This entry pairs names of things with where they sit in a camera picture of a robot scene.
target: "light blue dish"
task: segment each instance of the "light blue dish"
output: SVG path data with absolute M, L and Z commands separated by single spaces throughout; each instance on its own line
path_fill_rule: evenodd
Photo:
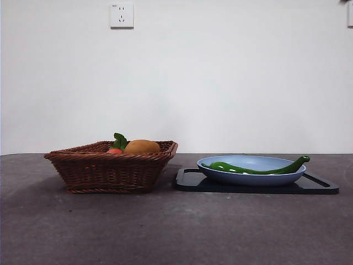
M 293 161 L 265 156 L 212 156 L 197 161 L 200 171 L 210 179 L 227 184 L 246 185 L 246 186 L 283 186 L 298 180 L 307 169 L 304 165 L 295 173 L 277 175 L 257 175 L 239 174 L 232 172 L 222 172 L 203 167 L 201 163 L 210 165 L 213 162 L 225 162 L 233 166 L 267 171 L 286 167 Z

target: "red tomato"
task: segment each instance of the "red tomato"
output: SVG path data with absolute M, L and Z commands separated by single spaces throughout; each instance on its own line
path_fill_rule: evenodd
M 120 150 L 120 149 L 118 149 L 118 148 L 112 148 L 112 149 L 109 149 L 108 151 L 107 151 L 107 153 L 114 153 L 114 154 L 120 154 L 120 153 L 122 153 L 122 151 Z

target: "wicker basket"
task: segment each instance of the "wicker basket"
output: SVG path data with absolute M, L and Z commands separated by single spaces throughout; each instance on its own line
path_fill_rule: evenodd
M 50 160 L 70 193 L 148 193 L 175 156 L 178 144 L 157 141 L 161 151 L 141 155 L 106 153 L 113 141 L 52 151 Z

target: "black tray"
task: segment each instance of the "black tray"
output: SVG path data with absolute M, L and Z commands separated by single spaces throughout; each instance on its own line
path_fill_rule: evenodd
M 198 168 L 182 168 L 175 179 L 178 190 L 186 192 L 229 192 L 229 193 L 266 193 L 266 194 L 338 194 L 339 187 L 325 179 L 309 173 L 289 185 L 279 187 L 255 187 L 227 185 L 207 178 Z

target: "white switch plate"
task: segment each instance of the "white switch plate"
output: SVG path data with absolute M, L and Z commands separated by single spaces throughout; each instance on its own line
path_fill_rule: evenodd
M 133 4 L 117 3 L 110 6 L 111 28 L 133 28 Z
M 353 0 L 348 1 L 347 26 L 348 28 L 353 28 Z

